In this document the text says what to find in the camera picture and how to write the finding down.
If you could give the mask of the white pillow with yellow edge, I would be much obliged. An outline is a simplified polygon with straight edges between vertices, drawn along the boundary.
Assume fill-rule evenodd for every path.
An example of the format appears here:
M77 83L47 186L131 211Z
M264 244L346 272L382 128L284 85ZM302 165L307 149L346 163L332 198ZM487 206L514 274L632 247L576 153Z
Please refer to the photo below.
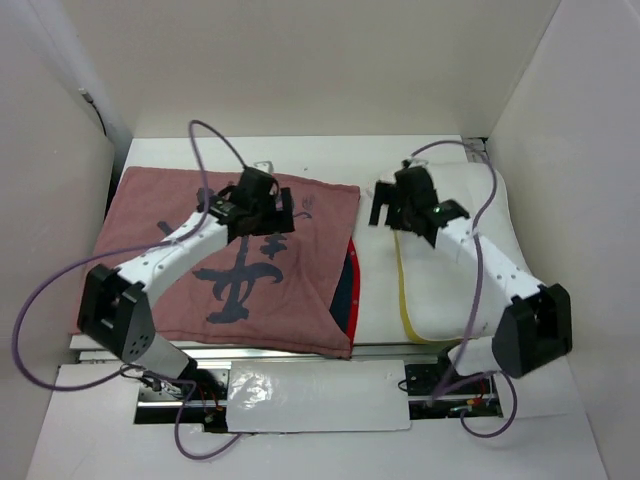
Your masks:
M439 200L456 200L470 214L485 201L479 230L526 270L510 218L505 182L480 163L425 163ZM410 232L368 223L373 193L361 198L354 242L361 292L355 340L364 343L444 341L461 336L474 295L475 272ZM410 337L404 327L410 325Z

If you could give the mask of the pink and red pillowcase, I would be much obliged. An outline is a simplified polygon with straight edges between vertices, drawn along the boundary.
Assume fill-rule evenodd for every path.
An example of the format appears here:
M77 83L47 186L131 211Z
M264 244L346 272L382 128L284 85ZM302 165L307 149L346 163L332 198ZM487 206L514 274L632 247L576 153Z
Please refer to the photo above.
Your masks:
M98 236L96 262L115 267L135 257L139 245L179 229L205 192L237 180L235 173L128 169ZM195 265L154 305L164 338L350 356L360 190L284 174L278 181L292 195L293 231L236 239Z

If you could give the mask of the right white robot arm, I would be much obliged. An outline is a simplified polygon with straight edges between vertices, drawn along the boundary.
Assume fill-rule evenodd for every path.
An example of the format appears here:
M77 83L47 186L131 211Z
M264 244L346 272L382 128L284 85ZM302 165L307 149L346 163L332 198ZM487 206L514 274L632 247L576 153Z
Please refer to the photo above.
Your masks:
M440 199L422 166L403 168L374 187L370 225L415 234L476 275L469 318L460 343L436 369L433 398L485 373L520 379L573 349L569 292L521 270L481 234L479 220L456 200Z

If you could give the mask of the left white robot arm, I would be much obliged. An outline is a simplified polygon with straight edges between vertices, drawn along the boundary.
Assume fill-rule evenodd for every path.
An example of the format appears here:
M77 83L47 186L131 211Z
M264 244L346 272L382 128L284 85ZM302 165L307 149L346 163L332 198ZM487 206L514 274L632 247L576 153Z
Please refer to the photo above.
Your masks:
M208 371L157 332L152 308L196 264L236 238L293 229L290 189L271 174L247 167L237 184L218 194L204 188L196 211L159 244L114 268L94 266L86 276L77 326L123 363L159 376L176 399L200 387L218 392Z

